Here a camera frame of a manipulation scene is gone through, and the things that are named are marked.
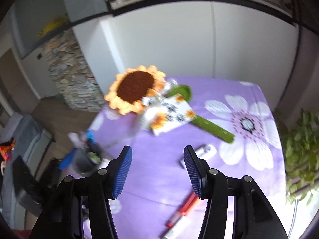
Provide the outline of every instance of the red marker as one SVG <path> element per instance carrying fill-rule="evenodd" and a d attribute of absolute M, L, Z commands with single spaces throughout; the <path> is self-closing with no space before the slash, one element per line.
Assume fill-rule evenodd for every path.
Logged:
<path fill-rule="evenodd" d="M 175 212 L 166 224 L 167 228 L 172 228 L 173 225 L 180 219 L 181 216 L 186 216 L 195 206 L 198 201 L 198 196 L 192 191 L 185 203 Z"/>

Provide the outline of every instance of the table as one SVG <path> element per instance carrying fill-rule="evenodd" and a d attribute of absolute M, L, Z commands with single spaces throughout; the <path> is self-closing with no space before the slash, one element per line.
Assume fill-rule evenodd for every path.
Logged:
<path fill-rule="evenodd" d="M 187 171 L 179 163 L 186 145 L 197 149 L 212 144 L 216 154 L 208 161 L 210 167 L 230 177 L 253 177 L 284 222 L 284 159 L 261 89 L 248 82 L 212 78 L 183 77 L 177 81 L 191 87 L 189 104 L 193 110 L 233 132 L 235 142 L 227 144 L 190 123 L 158 137 L 151 131 L 141 131 L 125 139 L 136 115 L 119 117 L 105 107 L 90 126 L 95 140 L 102 145 L 117 141 L 108 149 L 114 157 L 124 145 L 133 150 L 126 183 L 118 197 L 122 209 L 113 214 L 119 239 L 155 239 L 165 232 L 165 223 L 192 190 Z M 206 200 L 189 215 L 192 223 L 178 238 L 198 238 L 205 207 Z M 225 238 L 232 237 L 232 221 L 233 200 L 229 198 Z"/>

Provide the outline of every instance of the crocheted sunflower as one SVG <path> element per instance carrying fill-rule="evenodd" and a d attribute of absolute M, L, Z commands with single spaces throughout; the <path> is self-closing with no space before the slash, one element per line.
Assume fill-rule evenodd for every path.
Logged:
<path fill-rule="evenodd" d="M 116 81 L 104 99 L 109 102 L 110 108 L 119 109 L 122 115 L 140 113 L 145 108 L 142 97 L 156 96 L 164 88 L 165 76 L 155 66 L 128 68 L 126 73 L 116 75 Z"/>

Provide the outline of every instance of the wooden floor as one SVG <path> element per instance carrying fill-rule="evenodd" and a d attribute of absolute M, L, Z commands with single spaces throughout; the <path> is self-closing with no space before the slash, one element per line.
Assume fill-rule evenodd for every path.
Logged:
<path fill-rule="evenodd" d="M 53 134 L 56 142 L 50 144 L 44 155 L 37 178 L 41 176 L 52 158 L 63 158 L 72 150 L 73 145 L 68 138 L 68 134 L 70 132 L 85 131 L 96 115 L 97 113 L 95 112 L 71 110 L 55 97 L 45 98 L 40 101 L 33 111 L 32 117 Z M 35 222 L 36 217 L 27 213 L 26 229 L 32 229 Z"/>

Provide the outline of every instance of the sunflower brown center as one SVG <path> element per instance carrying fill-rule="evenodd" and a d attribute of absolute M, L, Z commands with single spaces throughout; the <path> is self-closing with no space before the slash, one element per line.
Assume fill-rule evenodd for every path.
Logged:
<path fill-rule="evenodd" d="M 154 78 L 151 74 L 136 71 L 128 74 L 117 88 L 117 96 L 129 103 L 140 100 L 146 95 L 147 89 L 152 88 Z"/>

